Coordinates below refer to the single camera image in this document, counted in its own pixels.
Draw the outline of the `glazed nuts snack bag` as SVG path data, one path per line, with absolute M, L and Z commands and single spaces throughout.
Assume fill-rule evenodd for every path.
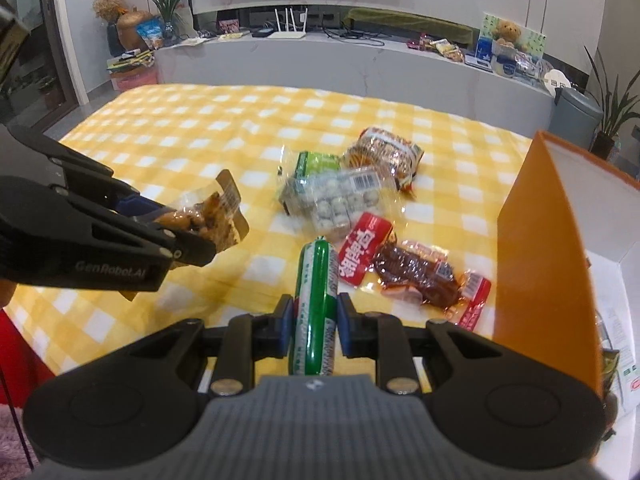
M 225 252 L 240 244 L 250 232 L 241 211 L 241 194 L 231 172 L 223 169 L 212 184 L 181 196 L 165 212 L 154 212 L 152 221 L 165 229 L 187 232 Z

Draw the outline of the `green sausage snack pack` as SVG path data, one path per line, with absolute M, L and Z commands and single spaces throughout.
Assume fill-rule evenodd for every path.
M 294 295 L 294 330 L 288 372 L 329 376 L 334 369 L 337 324 L 337 252 L 323 236 L 299 254 Z

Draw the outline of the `green raisin snack bag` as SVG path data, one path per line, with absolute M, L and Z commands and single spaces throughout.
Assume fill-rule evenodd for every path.
M 277 177 L 285 188 L 299 191 L 309 177 L 324 172 L 335 172 L 341 168 L 342 160 L 338 155 L 282 148 Z

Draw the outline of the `dark brown jerky pack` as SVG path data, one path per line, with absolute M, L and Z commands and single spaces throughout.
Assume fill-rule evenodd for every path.
M 439 309 L 466 330 L 475 330 L 491 292 L 488 278 L 475 270 L 457 271 L 445 249 L 411 240 L 382 244 L 372 269 L 387 296 Z

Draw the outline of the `red snack packet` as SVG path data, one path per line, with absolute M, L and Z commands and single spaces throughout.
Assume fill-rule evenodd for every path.
M 373 262 L 378 248 L 393 231 L 392 222 L 364 212 L 338 253 L 338 276 L 352 286 L 359 286 Z

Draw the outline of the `pink storage basket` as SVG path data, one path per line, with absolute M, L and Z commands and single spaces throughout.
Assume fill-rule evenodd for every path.
M 158 71 L 155 66 L 140 66 L 129 72 L 111 74 L 110 78 L 116 91 L 126 92 L 149 84 L 158 84 Z

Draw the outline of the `clear bag white candies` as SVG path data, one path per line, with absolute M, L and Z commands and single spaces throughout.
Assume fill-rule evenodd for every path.
M 344 238 L 365 212 L 398 218 L 396 185 L 373 166 L 288 177 L 279 202 L 305 235 L 331 242 Z

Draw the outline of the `yellow white checkered tablecloth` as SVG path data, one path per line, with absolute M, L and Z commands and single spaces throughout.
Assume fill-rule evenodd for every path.
M 181 320 L 227 323 L 294 290 L 306 237 L 277 201 L 285 151 L 339 155 L 377 126 L 424 151 L 398 234 L 445 248 L 454 267 L 496 274 L 497 217 L 529 148 L 525 136 L 457 115 L 336 92 L 164 84 L 127 91 L 67 133 L 144 196 L 169 204 L 228 169 L 250 232 L 204 268 L 168 274 L 158 292 L 21 287 L 1 315 L 2 399 L 22 404 L 51 375 Z

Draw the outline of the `bronze round vase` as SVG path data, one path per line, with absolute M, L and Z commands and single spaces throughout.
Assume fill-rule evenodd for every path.
M 138 10 L 129 11 L 119 17 L 116 23 L 118 39 L 126 51 L 148 50 L 145 41 L 137 32 L 137 26 L 149 21 L 151 18 L 152 14 L 150 12 Z

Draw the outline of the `orange striped cracker bag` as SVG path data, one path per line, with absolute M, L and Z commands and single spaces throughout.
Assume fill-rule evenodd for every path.
M 352 168 L 375 166 L 385 177 L 393 178 L 399 191 L 412 190 L 412 182 L 424 151 L 418 145 L 388 130 L 369 127 L 343 155 Z

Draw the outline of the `orange white cardboard box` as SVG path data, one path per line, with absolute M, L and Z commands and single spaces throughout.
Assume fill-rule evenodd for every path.
M 614 436 L 596 464 L 639 474 L 639 183 L 540 132 L 497 220 L 494 339 L 602 389 L 604 347 L 620 352 Z

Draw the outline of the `white wifi router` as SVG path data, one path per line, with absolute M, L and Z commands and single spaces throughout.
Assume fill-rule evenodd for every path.
M 273 29 L 268 39 L 299 40 L 307 36 L 308 9 L 305 8 L 299 14 L 295 14 L 292 6 L 282 11 L 274 10 L 276 28 Z

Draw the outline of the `grey marble TV console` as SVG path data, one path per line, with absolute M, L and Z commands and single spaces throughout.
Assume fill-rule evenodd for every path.
M 546 91 L 399 41 L 241 39 L 171 47 L 155 53 L 165 84 L 313 88 L 408 103 L 484 122 L 521 136 L 550 124 Z

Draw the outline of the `brown teddy bear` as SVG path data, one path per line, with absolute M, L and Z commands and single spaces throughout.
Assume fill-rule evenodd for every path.
M 522 30 L 518 24 L 499 18 L 497 26 L 492 32 L 495 50 L 500 51 L 503 48 L 510 48 L 521 52 L 527 52 L 526 45 L 522 44 L 520 41 L 521 36 Z

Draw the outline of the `potted green plant right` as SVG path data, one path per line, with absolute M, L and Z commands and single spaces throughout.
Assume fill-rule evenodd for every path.
M 596 78 L 597 93 L 592 96 L 602 110 L 602 118 L 597 126 L 590 152 L 607 160 L 623 125 L 639 118 L 639 95 L 632 92 L 632 87 L 639 81 L 639 71 L 636 70 L 626 86 L 622 87 L 620 76 L 616 75 L 613 81 L 608 78 L 600 50 L 596 49 L 596 52 L 591 54 L 587 47 L 584 49 L 592 74 Z

